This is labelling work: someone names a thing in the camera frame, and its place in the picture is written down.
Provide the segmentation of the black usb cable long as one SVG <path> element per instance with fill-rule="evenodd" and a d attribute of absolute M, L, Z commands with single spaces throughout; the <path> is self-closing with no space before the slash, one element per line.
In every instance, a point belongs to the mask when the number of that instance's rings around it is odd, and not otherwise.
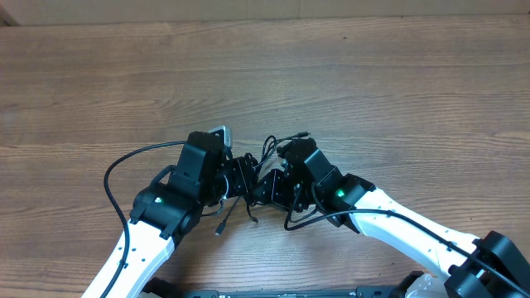
<path fill-rule="evenodd" d="M 260 162 L 254 167 L 256 172 L 256 180 L 255 185 L 262 179 L 259 179 L 258 176 L 261 172 L 261 169 L 263 168 L 264 164 L 274 155 L 278 154 L 279 157 L 284 158 L 286 155 L 287 148 L 296 140 L 301 139 L 302 141 L 305 141 L 305 137 L 308 137 L 310 135 L 309 132 L 299 132 L 295 135 L 284 137 L 284 138 L 276 138 L 275 136 L 271 135 L 269 136 L 264 144 L 263 144 L 263 150 L 262 150 L 262 158 Z M 265 204 L 250 204 L 250 191 L 243 197 L 246 205 L 247 205 L 247 213 L 249 218 L 254 222 L 258 223 L 258 219 L 254 217 L 251 213 L 251 208 L 256 205 L 265 205 Z M 285 207 L 277 207 L 283 211 L 289 211 L 286 210 Z"/>

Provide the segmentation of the black usb cable short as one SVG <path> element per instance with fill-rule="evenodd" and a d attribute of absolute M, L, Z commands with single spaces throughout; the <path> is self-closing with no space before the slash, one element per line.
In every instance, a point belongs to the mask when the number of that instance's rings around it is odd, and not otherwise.
<path fill-rule="evenodd" d="M 246 153 L 244 156 L 252 156 L 251 153 Z M 219 226 L 217 227 L 217 229 L 215 230 L 215 235 L 216 236 L 220 236 L 222 234 L 222 232 L 224 231 L 225 227 L 226 227 L 226 223 L 228 222 L 228 219 L 229 219 L 229 216 L 233 213 L 235 207 L 237 206 L 237 204 L 239 203 L 239 201 L 243 198 L 244 196 L 237 196 L 235 197 L 236 200 L 234 201 L 233 205 L 230 207 L 228 213 L 226 214 L 226 216 L 224 217 L 223 221 L 219 224 Z"/>

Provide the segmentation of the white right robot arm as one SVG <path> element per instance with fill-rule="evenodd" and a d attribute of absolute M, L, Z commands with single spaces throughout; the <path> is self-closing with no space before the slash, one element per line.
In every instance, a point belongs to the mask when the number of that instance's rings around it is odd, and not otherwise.
<path fill-rule="evenodd" d="M 479 238 L 440 225 L 391 199 L 375 184 L 341 174 L 313 139 L 271 147 L 282 168 L 265 175 L 245 196 L 250 205 L 269 204 L 301 212 L 310 205 L 318 217 L 293 220 L 298 230 L 327 220 L 337 228 L 376 238 L 425 267 L 393 289 L 393 297 L 527 297 L 529 263 L 501 233 Z"/>

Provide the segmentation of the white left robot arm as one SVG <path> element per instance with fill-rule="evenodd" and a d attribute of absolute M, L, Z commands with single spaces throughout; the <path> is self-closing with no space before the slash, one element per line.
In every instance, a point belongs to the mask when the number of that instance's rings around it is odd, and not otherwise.
<path fill-rule="evenodd" d="M 175 165 L 163 168 L 140 191 L 128 215 L 119 216 L 123 233 L 93 279 L 86 297 L 137 297 L 159 267 L 204 218 L 204 208 L 243 196 L 256 181 L 257 160 L 233 157 L 228 132 L 193 132 Z"/>

